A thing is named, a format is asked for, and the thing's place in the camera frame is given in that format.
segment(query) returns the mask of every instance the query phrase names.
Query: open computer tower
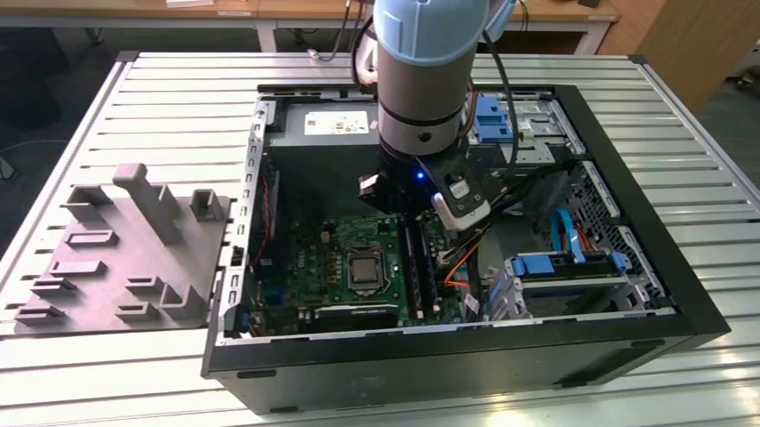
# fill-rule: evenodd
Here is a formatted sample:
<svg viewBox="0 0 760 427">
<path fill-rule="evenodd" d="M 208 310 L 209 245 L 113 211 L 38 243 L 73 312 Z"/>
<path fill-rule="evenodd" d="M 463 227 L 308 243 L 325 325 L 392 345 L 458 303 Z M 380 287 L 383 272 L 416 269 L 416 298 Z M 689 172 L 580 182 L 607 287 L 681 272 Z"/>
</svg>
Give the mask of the open computer tower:
<svg viewBox="0 0 760 427">
<path fill-rule="evenodd" d="M 504 108 L 496 87 L 478 90 L 478 106 Z M 380 150 L 376 100 L 348 86 L 261 88 L 202 358 L 202 375 L 255 412 L 604 383 L 727 332 L 576 89 L 512 94 L 516 175 L 554 168 L 454 265 L 456 235 L 434 214 L 357 199 Z M 467 162 L 486 180 L 510 157 L 498 134 L 516 130 L 467 114 Z"/>
</svg>

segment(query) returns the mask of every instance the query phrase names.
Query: cpu socket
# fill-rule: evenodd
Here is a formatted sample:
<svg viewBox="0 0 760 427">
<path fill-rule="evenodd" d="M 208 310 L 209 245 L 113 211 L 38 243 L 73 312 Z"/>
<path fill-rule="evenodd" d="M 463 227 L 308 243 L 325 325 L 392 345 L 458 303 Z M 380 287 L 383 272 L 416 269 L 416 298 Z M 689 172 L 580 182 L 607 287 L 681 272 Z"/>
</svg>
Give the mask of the cpu socket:
<svg viewBox="0 0 760 427">
<path fill-rule="evenodd" d="M 347 288 L 361 296 L 375 294 L 385 284 L 381 250 L 353 247 L 347 254 Z"/>
</svg>

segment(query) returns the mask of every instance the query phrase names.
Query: slotted aluminum workbench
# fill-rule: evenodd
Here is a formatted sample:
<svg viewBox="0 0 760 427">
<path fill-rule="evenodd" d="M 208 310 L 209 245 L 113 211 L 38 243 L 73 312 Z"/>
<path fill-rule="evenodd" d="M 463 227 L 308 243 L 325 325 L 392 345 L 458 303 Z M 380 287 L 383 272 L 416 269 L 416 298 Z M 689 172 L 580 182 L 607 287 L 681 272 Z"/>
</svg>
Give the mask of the slotted aluminum workbench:
<svg viewBox="0 0 760 427">
<path fill-rule="evenodd" d="M 376 425 L 638 426 L 760 423 L 757 191 L 646 65 L 626 57 L 504 56 L 514 84 L 576 85 L 733 331 L 600 387 L 454 399 L 276 420 Z M 141 53 L 114 64 L 0 263 L 0 328 L 45 269 L 69 221 L 73 184 L 148 165 L 176 196 L 238 197 L 256 87 L 345 83 L 348 60 L 301 54 Z M 487 57 L 475 83 L 496 83 Z M 114 188 L 104 186 L 109 194 Z M 228 260 L 229 254 L 221 255 Z M 229 426 L 263 421 L 202 380 L 205 330 L 7 338 L 0 342 L 0 425 Z M 339 417 L 316 422 L 315 418 Z"/>
</svg>

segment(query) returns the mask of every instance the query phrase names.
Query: green circuit board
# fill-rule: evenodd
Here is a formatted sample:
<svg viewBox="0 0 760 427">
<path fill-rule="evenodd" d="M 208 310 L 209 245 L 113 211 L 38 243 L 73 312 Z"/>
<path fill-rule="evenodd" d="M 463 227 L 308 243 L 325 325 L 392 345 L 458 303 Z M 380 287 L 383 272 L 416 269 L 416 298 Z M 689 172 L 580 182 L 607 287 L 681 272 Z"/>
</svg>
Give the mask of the green circuit board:
<svg viewBox="0 0 760 427">
<path fill-rule="evenodd" d="M 287 276 L 283 300 L 264 310 L 268 334 L 295 334 L 299 310 L 336 304 L 393 304 L 400 307 L 399 326 L 423 326 L 459 321 L 455 293 L 442 295 L 440 314 L 417 319 L 409 315 L 397 222 L 393 217 L 347 217 L 321 223 L 292 222 L 288 227 Z M 431 253 L 444 248 L 439 222 L 424 225 Z M 381 268 L 380 287 L 357 292 L 349 287 L 351 257 L 373 253 Z"/>
<path fill-rule="evenodd" d="M 405 306 L 403 268 L 395 218 L 340 218 L 320 226 L 295 222 L 288 254 L 288 305 L 387 302 Z M 384 284 L 372 295 L 347 288 L 349 252 L 379 249 Z"/>
</svg>

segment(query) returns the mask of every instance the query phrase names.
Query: motherboard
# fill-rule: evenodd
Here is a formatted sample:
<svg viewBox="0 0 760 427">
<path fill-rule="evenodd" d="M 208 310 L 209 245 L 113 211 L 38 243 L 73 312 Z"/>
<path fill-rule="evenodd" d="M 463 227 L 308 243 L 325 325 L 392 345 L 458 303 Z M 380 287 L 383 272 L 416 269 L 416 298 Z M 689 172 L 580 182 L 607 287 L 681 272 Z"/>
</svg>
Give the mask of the motherboard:
<svg viewBox="0 0 760 427">
<path fill-rule="evenodd" d="M 317 316 L 351 318 L 357 307 L 387 312 L 395 326 L 423 326 L 460 321 L 454 290 L 439 294 L 440 311 L 417 318 L 409 312 L 399 247 L 397 219 L 341 217 L 288 224 L 287 266 L 283 280 L 261 284 L 265 334 L 303 333 Z M 424 223 L 429 255 L 446 248 L 436 219 Z M 349 327 L 356 326 L 355 318 Z"/>
</svg>

